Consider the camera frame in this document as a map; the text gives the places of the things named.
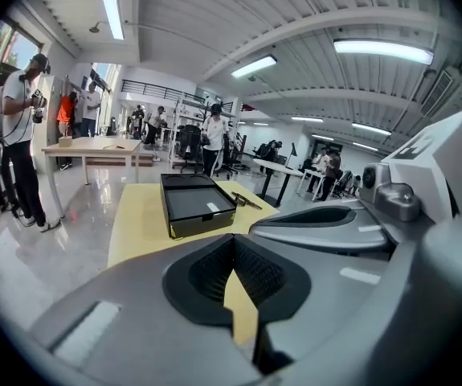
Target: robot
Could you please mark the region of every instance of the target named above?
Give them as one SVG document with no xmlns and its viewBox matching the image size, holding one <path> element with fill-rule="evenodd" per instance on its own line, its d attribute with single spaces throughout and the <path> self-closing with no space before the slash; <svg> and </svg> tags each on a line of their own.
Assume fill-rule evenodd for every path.
<svg viewBox="0 0 462 386">
<path fill-rule="evenodd" d="M 367 166 L 359 199 L 125 261 L 8 332 L 58 384 L 409 383 L 462 322 L 457 153 L 462 112 Z M 232 270 L 258 310 L 251 360 Z"/>
</svg>

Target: sneaker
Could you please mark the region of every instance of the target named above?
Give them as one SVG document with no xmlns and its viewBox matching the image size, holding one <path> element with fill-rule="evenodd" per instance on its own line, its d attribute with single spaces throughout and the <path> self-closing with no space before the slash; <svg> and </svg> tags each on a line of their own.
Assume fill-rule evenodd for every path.
<svg viewBox="0 0 462 386">
<path fill-rule="evenodd" d="M 24 228 L 28 228 L 32 226 L 34 223 L 36 223 L 36 220 L 33 216 L 26 218 L 25 216 L 19 217 L 20 221 L 22 222 L 22 225 Z"/>
<path fill-rule="evenodd" d="M 47 219 L 43 226 L 39 226 L 39 231 L 41 233 L 48 232 L 49 230 L 52 230 L 53 228 L 57 228 L 60 225 L 61 225 L 60 219 L 53 219 L 53 220 Z"/>
</svg>

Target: ceiling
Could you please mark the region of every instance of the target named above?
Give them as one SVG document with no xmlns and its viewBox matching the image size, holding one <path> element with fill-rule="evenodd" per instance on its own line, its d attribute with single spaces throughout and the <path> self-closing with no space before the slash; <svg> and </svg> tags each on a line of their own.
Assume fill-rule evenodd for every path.
<svg viewBox="0 0 462 386">
<path fill-rule="evenodd" d="M 43 2 L 87 58 L 194 80 L 275 119 L 323 117 L 308 125 L 312 133 L 384 153 L 431 122 L 419 110 L 441 71 L 462 73 L 462 22 L 448 0 L 120 0 L 122 19 L 140 24 L 125 26 L 123 43 L 103 23 L 100 33 L 88 31 L 105 20 L 101 0 Z M 365 37 L 425 47 L 435 57 L 428 67 L 333 48 L 334 39 Z M 231 77 L 266 54 L 278 63 L 255 81 Z M 393 134 L 360 132 L 352 121 Z"/>
</svg>

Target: desk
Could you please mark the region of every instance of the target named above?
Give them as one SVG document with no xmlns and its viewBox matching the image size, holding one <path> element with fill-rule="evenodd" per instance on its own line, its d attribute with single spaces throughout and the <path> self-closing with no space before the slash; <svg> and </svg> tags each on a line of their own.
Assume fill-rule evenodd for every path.
<svg viewBox="0 0 462 386">
<path fill-rule="evenodd" d="M 237 207 L 236 217 L 231 226 L 179 240 L 170 239 L 168 236 L 162 210 L 160 185 L 158 183 L 127 185 L 121 196 L 117 216 L 112 226 L 108 267 L 131 257 L 158 252 L 204 237 L 224 233 L 248 234 L 250 226 L 256 221 L 278 212 L 237 182 L 217 183 L 229 195 L 232 191 L 240 193 L 259 204 L 263 210 L 250 206 Z M 257 330 L 257 309 L 235 272 L 232 272 L 227 282 L 224 305 L 234 314 L 235 341 L 238 344 L 247 342 Z"/>
<path fill-rule="evenodd" d="M 302 179 L 301 179 L 301 182 L 298 185 L 298 189 L 296 189 L 297 194 L 300 194 L 300 192 L 301 192 L 302 183 L 304 182 L 304 179 L 305 179 L 306 175 L 311 175 L 311 177 L 316 176 L 316 177 L 320 178 L 320 181 L 318 182 L 317 189 L 314 191 L 313 198 L 311 199 L 311 201 L 314 202 L 315 198 L 318 195 L 318 191 L 321 189 L 321 185 L 323 184 L 322 179 L 325 177 L 325 175 L 323 173 L 319 172 L 319 171 L 316 171 L 316 170 L 305 169 L 304 170 L 304 175 L 302 176 Z"/>
<path fill-rule="evenodd" d="M 267 160 L 261 160 L 260 158 L 255 158 L 254 163 L 259 164 L 260 166 L 267 167 L 268 169 L 272 169 L 274 171 L 279 171 L 280 173 L 286 174 L 284 178 L 284 183 L 282 183 L 282 188 L 280 189 L 279 197 L 277 201 L 273 199 L 271 196 L 266 196 L 266 190 L 268 189 L 268 184 L 270 183 L 270 178 L 272 177 L 272 172 L 266 175 L 266 180 L 264 180 L 263 191 L 258 195 L 261 199 L 265 202 L 270 203 L 273 207 L 279 207 L 280 201 L 282 200 L 282 196 L 284 195 L 284 191 L 286 190 L 286 186 L 288 185 L 289 176 L 296 176 L 301 177 L 304 176 L 301 171 L 288 169 L 280 165 L 279 163 L 269 162 Z"/>
<path fill-rule="evenodd" d="M 57 189 L 55 188 L 54 170 L 52 168 L 52 158 L 72 157 L 81 158 L 83 162 L 84 184 L 88 184 L 88 168 L 86 158 L 124 158 L 127 168 L 127 181 L 131 179 L 131 169 L 133 165 L 133 155 L 135 156 L 134 181 L 139 182 L 139 160 L 140 160 L 139 140 L 129 140 L 124 138 L 75 138 L 69 147 L 59 147 L 58 144 L 47 146 L 42 149 L 45 153 L 47 162 L 47 177 L 51 187 L 52 197 L 55 207 L 60 217 L 64 217 L 64 210 L 59 200 Z"/>
</svg>

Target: camera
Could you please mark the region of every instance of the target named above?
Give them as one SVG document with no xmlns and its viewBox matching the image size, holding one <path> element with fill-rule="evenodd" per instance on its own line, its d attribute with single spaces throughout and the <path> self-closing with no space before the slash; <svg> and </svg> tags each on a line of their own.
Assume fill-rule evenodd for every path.
<svg viewBox="0 0 462 386">
<path fill-rule="evenodd" d="M 47 99 L 43 97 L 43 94 L 38 89 L 32 93 L 32 98 L 38 99 L 38 106 L 35 107 L 35 111 L 32 115 L 32 121 L 33 123 L 39 124 L 43 120 L 43 108 L 47 105 Z"/>
</svg>

